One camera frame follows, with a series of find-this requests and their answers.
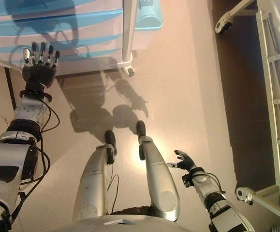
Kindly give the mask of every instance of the beige floor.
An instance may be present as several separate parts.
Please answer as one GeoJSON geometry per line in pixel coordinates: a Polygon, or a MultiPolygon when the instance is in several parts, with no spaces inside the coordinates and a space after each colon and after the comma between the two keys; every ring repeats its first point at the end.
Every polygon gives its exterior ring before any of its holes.
{"type": "MultiPolygon", "coordinates": [[[[228,199],[256,231],[269,231],[276,217],[260,206],[238,202],[234,195],[236,179],[211,10],[210,1],[162,1],[163,28],[147,50],[136,52],[133,78],[101,72],[54,82],[48,92],[61,125],[44,135],[52,167],[25,202],[12,231],[47,231],[72,221],[86,161],[101,144],[103,132],[111,128],[118,147],[114,172],[120,176],[115,209],[149,205],[145,163],[138,158],[137,137],[132,132],[137,119],[145,121],[147,134],[165,161],[176,161],[175,149],[187,152],[197,165],[219,177],[228,199]],[[74,111],[80,112],[80,119],[74,118],[74,111]]],[[[4,76],[1,67],[0,75],[4,76]]],[[[24,82],[20,73],[11,72],[11,76],[18,95],[24,82]]],[[[0,88],[6,89],[6,85],[0,84],[0,88]]],[[[0,96],[0,101],[9,98],[0,96]]],[[[9,114],[10,105],[0,108],[0,115],[12,117],[9,114]]],[[[191,231],[208,231],[209,218],[198,195],[183,186],[184,172],[171,173],[181,200],[178,224],[191,231]]],[[[115,191],[114,185],[109,191],[110,206],[115,191]]]]}

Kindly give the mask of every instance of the robot leg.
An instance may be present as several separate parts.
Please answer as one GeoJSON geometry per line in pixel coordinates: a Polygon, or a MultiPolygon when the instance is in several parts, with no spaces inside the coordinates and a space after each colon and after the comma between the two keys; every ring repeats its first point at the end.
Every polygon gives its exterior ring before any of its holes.
{"type": "Polygon", "coordinates": [[[146,136],[145,124],[136,125],[140,159],[146,161],[147,183],[151,206],[156,216],[176,221],[179,216],[179,196],[170,171],[153,140],[146,136]]]}
{"type": "Polygon", "coordinates": [[[106,145],[99,146],[84,168],[73,211],[73,221],[107,214],[106,166],[114,163],[116,154],[115,137],[108,130],[106,145]]]}

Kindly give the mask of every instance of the robotic hand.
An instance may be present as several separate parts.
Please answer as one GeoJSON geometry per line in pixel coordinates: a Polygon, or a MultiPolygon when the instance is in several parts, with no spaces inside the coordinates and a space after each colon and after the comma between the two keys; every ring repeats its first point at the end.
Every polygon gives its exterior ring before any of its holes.
{"type": "Polygon", "coordinates": [[[206,173],[203,168],[196,167],[193,160],[183,151],[174,151],[182,160],[179,163],[168,163],[168,167],[187,170],[182,176],[185,187],[194,186],[201,202],[211,218],[209,229],[211,232],[254,232],[252,225],[225,198],[218,179],[213,174],[206,173]]]}
{"type": "Polygon", "coordinates": [[[41,147],[43,147],[42,132],[46,125],[46,123],[44,125],[44,114],[49,108],[46,102],[52,100],[52,97],[44,90],[53,83],[59,51],[56,52],[55,61],[51,67],[53,46],[49,47],[47,62],[43,62],[45,43],[41,43],[40,58],[37,62],[35,61],[36,48],[37,44],[33,43],[32,52],[27,48],[24,49],[25,67],[22,75],[27,83],[25,90],[20,92],[22,103],[15,109],[15,117],[7,131],[0,136],[0,232],[11,229],[23,202],[32,192],[28,192],[27,195],[19,192],[20,185],[36,181],[38,184],[50,165],[47,159],[48,166],[44,169],[43,175],[33,179],[39,151],[41,150],[44,166],[44,157],[47,158],[43,149],[37,147],[37,142],[41,141],[41,147]],[[23,180],[28,179],[30,181],[22,183],[23,180]],[[18,195],[21,201],[15,207],[18,195]]]}

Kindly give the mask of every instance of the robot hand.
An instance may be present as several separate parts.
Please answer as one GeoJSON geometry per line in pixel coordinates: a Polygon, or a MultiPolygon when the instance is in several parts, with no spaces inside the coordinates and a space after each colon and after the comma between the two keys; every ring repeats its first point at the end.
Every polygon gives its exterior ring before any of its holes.
{"type": "Polygon", "coordinates": [[[197,167],[193,160],[183,151],[174,151],[178,155],[179,163],[168,163],[168,167],[187,170],[188,174],[182,176],[185,187],[194,186],[200,200],[209,213],[211,232],[254,232],[252,225],[228,202],[223,195],[219,180],[203,168],[197,167]]]}
{"type": "Polygon", "coordinates": [[[183,151],[175,150],[174,152],[176,155],[178,155],[177,158],[182,161],[179,163],[167,163],[168,167],[180,168],[189,172],[194,166],[193,160],[183,151]]]}
{"type": "Polygon", "coordinates": [[[51,56],[54,51],[52,45],[49,46],[47,52],[47,62],[43,61],[45,52],[45,43],[41,43],[40,57],[36,61],[37,44],[32,43],[32,52],[28,48],[24,48],[24,61],[23,78],[27,83],[38,83],[50,87],[54,81],[58,61],[60,57],[59,51],[55,53],[55,61],[51,66],[51,56]]]}

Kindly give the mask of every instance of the humanoid robot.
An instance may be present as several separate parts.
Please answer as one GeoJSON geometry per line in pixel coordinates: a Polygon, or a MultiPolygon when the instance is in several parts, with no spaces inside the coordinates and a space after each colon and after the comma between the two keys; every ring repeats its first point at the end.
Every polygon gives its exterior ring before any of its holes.
{"type": "MultiPolygon", "coordinates": [[[[42,133],[48,120],[44,121],[52,97],[46,93],[54,80],[59,61],[59,51],[51,65],[53,46],[49,46],[44,62],[45,44],[41,44],[40,58],[36,59],[36,44],[32,52],[24,49],[25,67],[23,78],[27,82],[21,91],[22,103],[15,109],[15,117],[6,132],[0,136],[0,232],[9,231],[24,201],[42,181],[50,167],[50,160],[43,151],[42,133]],[[44,166],[43,175],[35,178],[38,156],[44,166]],[[28,193],[19,191],[23,184],[36,183],[28,193]]],[[[224,192],[213,184],[214,175],[197,167],[182,151],[175,151],[179,163],[166,164],[153,140],[146,136],[143,121],[138,121],[136,132],[139,141],[139,157],[145,160],[147,183],[151,198],[150,206],[107,211],[107,165],[115,162],[117,153],[115,136],[111,130],[105,132],[106,144],[96,148],[89,158],[78,188],[74,205],[73,223],[53,230],[54,232],[105,232],[105,231],[182,231],[175,221],[179,217],[180,202],[170,168],[187,171],[182,177],[186,187],[194,186],[200,201],[211,218],[211,232],[253,232],[252,225],[225,198],[224,192]]]]}

